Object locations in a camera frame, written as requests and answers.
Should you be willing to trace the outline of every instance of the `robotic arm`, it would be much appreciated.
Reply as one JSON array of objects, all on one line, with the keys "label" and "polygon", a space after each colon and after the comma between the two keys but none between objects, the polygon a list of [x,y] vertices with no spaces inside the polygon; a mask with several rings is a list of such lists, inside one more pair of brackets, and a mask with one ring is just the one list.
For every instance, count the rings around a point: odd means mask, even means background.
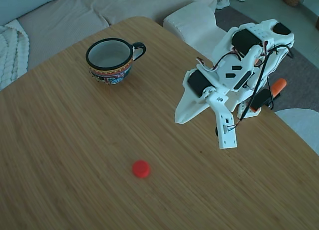
[{"label": "robotic arm", "polygon": [[237,124],[232,112],[239,104],[241,109],[247,108],[244,112],[249,110],[251,101],[245,101],[253,99],[266,84],[268,75],[276,70],[293,44],[294,35],[274,19],[231,28],[212,53],[215,66],[208,68],[198,58],[196,69],[186,73],[185,92],[176,109],[175,122],[184,124],[211,107],[216,115],[219,147],[237,147]]}]

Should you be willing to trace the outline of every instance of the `mug handle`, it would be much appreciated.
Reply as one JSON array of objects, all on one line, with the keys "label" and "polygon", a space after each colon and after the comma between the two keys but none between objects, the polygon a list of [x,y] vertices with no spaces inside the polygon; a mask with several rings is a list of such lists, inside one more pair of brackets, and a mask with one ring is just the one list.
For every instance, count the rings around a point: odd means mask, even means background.
[{"label": "mug handle", "polygon": [[146,47],[143,43],[137,42],[132,44],[133,46],[133,61],[139,59],[146,52]]}]

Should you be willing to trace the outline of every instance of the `white knit throw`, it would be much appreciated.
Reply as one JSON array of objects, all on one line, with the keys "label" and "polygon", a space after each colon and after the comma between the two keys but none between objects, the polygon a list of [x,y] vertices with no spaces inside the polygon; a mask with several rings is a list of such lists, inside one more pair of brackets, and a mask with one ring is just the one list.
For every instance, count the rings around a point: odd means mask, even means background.
[{"label": "white knit throw", "polygon": [[0,90],[27,73],[29,45],[17,20],[0,26]]}]

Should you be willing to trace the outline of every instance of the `white ottoman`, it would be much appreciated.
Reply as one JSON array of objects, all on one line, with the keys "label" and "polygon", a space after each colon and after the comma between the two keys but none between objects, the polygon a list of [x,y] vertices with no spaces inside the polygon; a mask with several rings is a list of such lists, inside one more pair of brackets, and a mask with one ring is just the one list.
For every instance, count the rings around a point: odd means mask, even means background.
[{"label": "white ottoman", "polygon": [[198,2],[168,16],[163,26],[210,60],[215,46],[226,34],[216,25],[215,6]]},{"label": "white ottoman", "polygon": [[284,109],[276,114],[319,155],[319,113],[311,109]]}]

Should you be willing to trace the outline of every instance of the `red bottle cap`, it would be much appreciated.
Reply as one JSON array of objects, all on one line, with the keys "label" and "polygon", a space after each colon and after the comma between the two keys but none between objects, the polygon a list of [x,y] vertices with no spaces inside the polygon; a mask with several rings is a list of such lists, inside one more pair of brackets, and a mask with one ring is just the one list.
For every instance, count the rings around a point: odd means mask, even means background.
[{"label": "red bottle cap", "polygon": [[138,178],[145,178],[149,174],[150,168],[147,162],[138,160],[133,164],[132,172]]}]

